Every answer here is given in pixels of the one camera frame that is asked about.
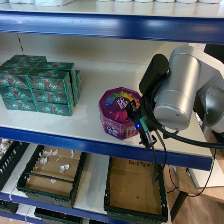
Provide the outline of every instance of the gray robot arm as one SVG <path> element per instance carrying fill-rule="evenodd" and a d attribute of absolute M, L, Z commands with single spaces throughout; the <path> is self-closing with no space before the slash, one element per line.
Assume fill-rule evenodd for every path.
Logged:
<path fill-rule="evenodd" d="M 190 46 L 176 48 L 169 60 L 170 77 L 156 95 L 155 118 L 165 127 L 189 126 L 198 93 L 205 108 L 205 125 L 224 132 L 224 64 Z"/>

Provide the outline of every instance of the top shelf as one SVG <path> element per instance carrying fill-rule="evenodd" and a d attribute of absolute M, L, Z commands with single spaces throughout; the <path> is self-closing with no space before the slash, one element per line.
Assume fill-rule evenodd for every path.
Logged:
<path fill-rule="evenodd" d="M 99 2 L 61 7 L 0 4 L 0 31 L 224 43 L 224 4 Z"/>

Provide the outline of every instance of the purple lid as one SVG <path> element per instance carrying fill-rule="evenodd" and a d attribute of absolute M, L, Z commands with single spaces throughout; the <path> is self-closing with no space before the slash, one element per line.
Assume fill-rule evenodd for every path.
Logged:
<path fill-rule="evenodd" d="M 125 107 L 134 100 L 138 108 L 140 99 L 141 97 L 137 92 L 119 87 L 106 91 L 99 104 L 105 117 L 121 124 L 127 124 L 130 120 L 127 120 Z"/>

